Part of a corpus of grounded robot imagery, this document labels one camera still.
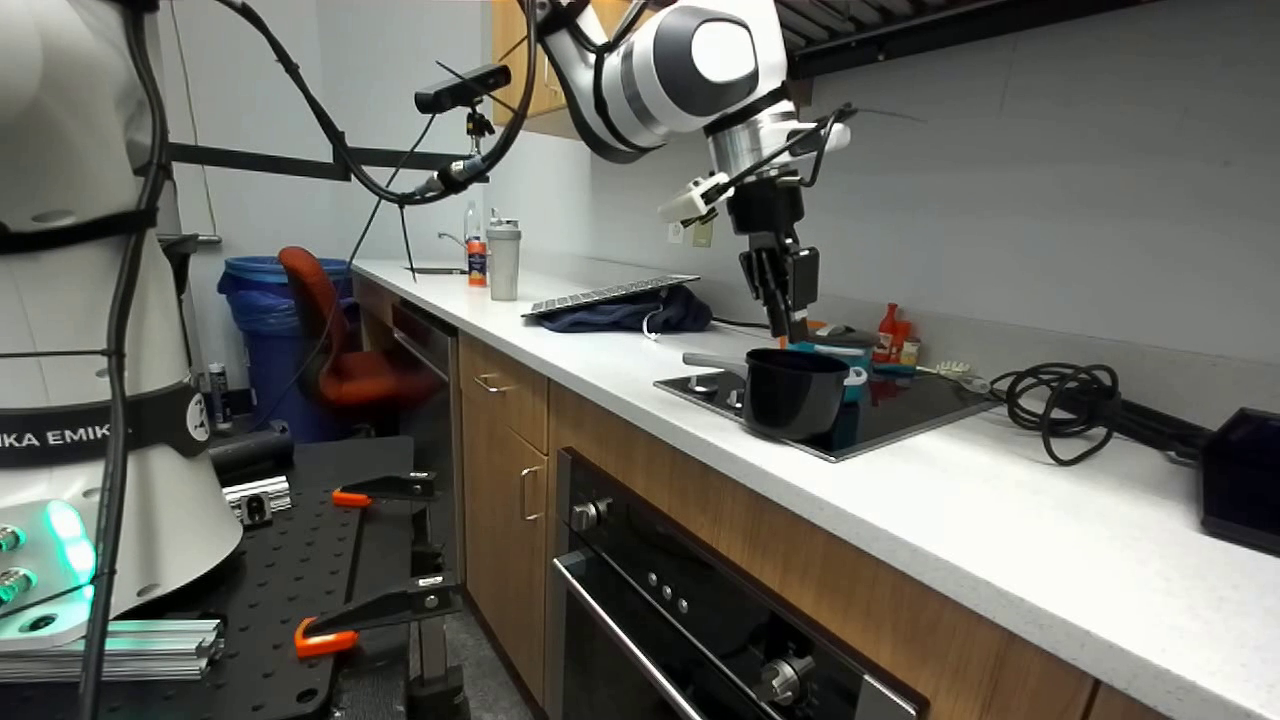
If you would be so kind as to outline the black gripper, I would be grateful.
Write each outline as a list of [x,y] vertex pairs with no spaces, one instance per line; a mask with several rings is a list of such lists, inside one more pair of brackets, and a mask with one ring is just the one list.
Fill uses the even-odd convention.
[[804,197],[798,186],[745,186],[728,201],[728,218],[749,241],[742,253],[749,288],[763,306],[771,337],[793,344],[793,313],[804,313],[821,288],[821,253],[798,235],[798,225],[804,221]]

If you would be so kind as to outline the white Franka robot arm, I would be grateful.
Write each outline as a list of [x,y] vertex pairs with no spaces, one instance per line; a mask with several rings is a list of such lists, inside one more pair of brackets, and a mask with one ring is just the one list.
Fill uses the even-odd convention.
[[[13,257],[110,241],[141,250],[170,181],[170,118],[149,51],[160,0],[0,0],[5,218]],[[769,328],[809,337],[821,257],[798,235],[849,118],[809,119],[787,91],[775,0],[634,0],[603,25],[593,0],[515,0],[530,69],[554,78],[577,136],[613,163],[695,134],[714,168],[671,205],[677,225],[726,213]]]

